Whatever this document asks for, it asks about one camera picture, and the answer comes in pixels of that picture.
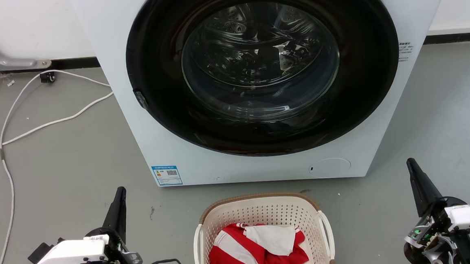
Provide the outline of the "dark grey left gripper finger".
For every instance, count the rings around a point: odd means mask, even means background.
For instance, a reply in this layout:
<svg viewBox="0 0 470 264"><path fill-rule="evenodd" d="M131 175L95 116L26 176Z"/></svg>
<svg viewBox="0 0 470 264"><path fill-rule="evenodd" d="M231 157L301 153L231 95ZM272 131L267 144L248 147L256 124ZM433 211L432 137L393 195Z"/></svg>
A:
<svg viewBox="0 0 470 264"><path fill-rule="evenodd" d="M127 215L127 192L125 187L118 187L113 202L110 204L108 212L102 226L102 233L120 238L126 242L126 215Z"/></svg>

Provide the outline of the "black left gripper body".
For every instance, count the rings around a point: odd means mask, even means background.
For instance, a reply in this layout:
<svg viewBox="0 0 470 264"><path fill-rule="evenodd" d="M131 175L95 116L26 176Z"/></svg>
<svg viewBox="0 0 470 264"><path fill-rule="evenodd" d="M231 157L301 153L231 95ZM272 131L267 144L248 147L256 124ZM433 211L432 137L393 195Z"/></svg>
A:
<svg viewBox="0 0 470 264"><path fill-rule="evenodd" d="M97 228L89 232L83 239L104 241L104 254L97 260L85 260L85 264L143 263L139 253L132 252L126 247L126 226Z"/></svg>

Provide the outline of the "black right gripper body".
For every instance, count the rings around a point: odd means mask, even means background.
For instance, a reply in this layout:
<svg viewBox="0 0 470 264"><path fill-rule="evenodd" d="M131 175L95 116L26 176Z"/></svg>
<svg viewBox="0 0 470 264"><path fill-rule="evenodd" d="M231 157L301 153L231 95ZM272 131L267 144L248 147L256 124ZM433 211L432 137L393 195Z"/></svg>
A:
<svg viewBox="0 0 470 264"><path fill-rule="evenodd" d="M470 264L470 205L443 197L438 217L424 216L405 237L411 264Z"/></svg>

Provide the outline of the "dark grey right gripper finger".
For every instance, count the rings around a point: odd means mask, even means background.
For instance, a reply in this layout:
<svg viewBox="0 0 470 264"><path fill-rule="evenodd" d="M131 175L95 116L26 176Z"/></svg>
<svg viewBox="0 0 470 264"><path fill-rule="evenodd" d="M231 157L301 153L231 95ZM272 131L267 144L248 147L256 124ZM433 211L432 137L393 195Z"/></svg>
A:
<svg viewBox="0 0 470 264"><path fill-rule="evenodd" d="M442 194L414 158L408 158L406 165L418 216L438 217L445 204Z"/></svg>

